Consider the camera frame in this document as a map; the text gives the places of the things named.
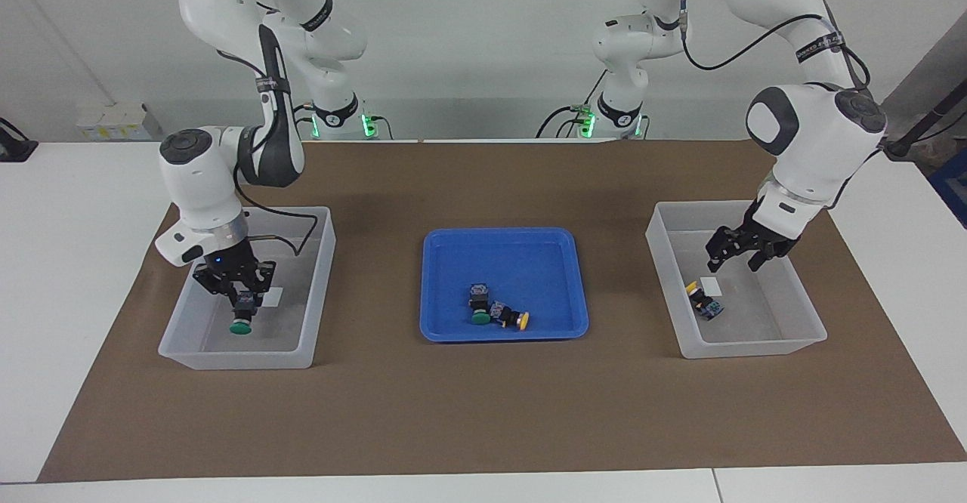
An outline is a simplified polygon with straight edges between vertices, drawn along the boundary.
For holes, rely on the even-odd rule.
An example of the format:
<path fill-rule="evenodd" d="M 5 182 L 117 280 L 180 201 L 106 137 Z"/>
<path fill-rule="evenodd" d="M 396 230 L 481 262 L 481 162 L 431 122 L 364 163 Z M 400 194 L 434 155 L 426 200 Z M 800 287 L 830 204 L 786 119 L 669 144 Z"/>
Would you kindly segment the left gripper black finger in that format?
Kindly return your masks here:
<path fill-rule="evenodd" d="M 766 244 L 747 261 L 747 267 L 750 271 L 757 272 L 766 262 L 776 258 L 785 258 L 790 251 L 790 244 Z"/>
<path fill-rule="evenodd" d="M 706 244 L 709 260 L 707 267 L 716 273 L 729 259 L 746 251 L 746 236 L 742 228 L 719 227 Z"/>

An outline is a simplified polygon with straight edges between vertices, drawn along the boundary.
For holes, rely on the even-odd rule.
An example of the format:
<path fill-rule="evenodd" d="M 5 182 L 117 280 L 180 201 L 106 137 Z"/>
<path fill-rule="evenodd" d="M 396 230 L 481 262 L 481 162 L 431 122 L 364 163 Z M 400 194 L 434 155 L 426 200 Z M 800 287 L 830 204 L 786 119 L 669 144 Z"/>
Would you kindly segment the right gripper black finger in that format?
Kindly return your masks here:
<path fill-rule="evenodd" d="M 238 299 L 238 292 L 234 284 L 238 282 L 238 275 L 239 272 L 236 270 L 217 271 L 210 266 L 198 266 L 191 273 L 196 282 L 203 286 L 208 293 L 227 297 L 232 308 L 235 308 Z"/>
<path fill-rule="evenodd" d="M 276 261 L 257 261 L 248 275 L 248 290 L 252 294 L 255 308 L 262 307 L 264 295 L 270 291 L 277 268 Z"/>

